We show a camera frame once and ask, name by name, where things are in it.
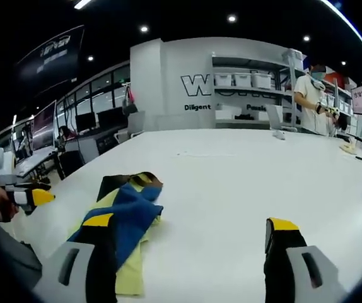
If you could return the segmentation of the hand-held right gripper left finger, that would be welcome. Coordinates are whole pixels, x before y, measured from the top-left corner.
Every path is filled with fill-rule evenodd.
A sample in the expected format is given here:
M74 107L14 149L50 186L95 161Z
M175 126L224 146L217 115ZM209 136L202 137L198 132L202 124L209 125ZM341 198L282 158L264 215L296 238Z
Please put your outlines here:
M42 302L117 302L116 222L107 213L84 222L45 262L33 291Z

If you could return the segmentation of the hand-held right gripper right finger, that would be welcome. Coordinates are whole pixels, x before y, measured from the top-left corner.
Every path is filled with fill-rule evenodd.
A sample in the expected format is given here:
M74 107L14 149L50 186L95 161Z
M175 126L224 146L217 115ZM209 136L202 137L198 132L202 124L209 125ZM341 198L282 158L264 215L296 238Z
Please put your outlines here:
M335 264L309 246L294 223L266 221L264 274L266 302L342 302L347 292Z

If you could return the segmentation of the person's left hand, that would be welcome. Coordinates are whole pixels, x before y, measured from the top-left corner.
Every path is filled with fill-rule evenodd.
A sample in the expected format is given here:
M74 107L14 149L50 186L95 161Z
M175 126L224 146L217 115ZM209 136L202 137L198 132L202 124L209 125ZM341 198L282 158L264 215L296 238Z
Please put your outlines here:
M10 222L18 211L18 207L9 199L7 192L0 187L0 222Z

